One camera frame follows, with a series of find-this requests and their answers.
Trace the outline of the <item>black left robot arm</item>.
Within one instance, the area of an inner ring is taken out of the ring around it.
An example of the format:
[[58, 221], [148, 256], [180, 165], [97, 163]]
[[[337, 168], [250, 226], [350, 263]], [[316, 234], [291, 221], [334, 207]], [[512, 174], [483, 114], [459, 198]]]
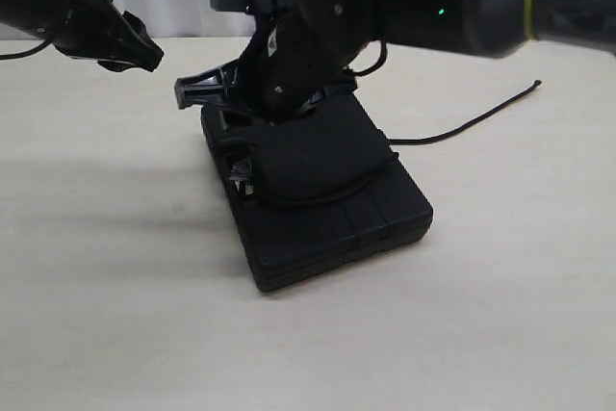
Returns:
[[49, 46], [74, 60], [89, 60], [112, 71], [154, 71], [164, 51], [134, 14], [120, 12], [114, 0], [1, 0], [1, 24], [40, 44], [3, 54], [3, 61], [31, 57]]

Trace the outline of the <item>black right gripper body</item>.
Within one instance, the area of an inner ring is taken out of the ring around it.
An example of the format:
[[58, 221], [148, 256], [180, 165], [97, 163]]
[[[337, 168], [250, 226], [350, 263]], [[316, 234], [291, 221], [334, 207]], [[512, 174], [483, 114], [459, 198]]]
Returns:
[[273, 8], [240, 56], [240, 92], [260, 118], [296, 118], [300, 105], [338, 78], [365, 46], [363, 3]]

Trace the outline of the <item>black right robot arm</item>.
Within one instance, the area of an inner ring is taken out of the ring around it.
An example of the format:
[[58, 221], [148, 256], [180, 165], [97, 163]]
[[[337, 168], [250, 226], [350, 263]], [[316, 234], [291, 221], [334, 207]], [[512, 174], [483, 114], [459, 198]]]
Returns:
[[277, 122], [356, 78], [350, 64], [373, 42], [499, 59], [530, 41], [613, 53], [615, 0], [271, 0], [238, 59], [174, 89], [183, 109], [216, 104]]

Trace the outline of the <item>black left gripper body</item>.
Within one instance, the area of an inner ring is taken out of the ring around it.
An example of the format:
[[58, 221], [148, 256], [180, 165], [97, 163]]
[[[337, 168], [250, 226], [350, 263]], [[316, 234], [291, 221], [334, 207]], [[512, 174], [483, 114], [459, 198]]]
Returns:
[[25, 59], [53, 46], [69, 58], [96, 61], [120, 16], [113, 0], [9, 0], [9, 26], [39, 40], [9, 59]]

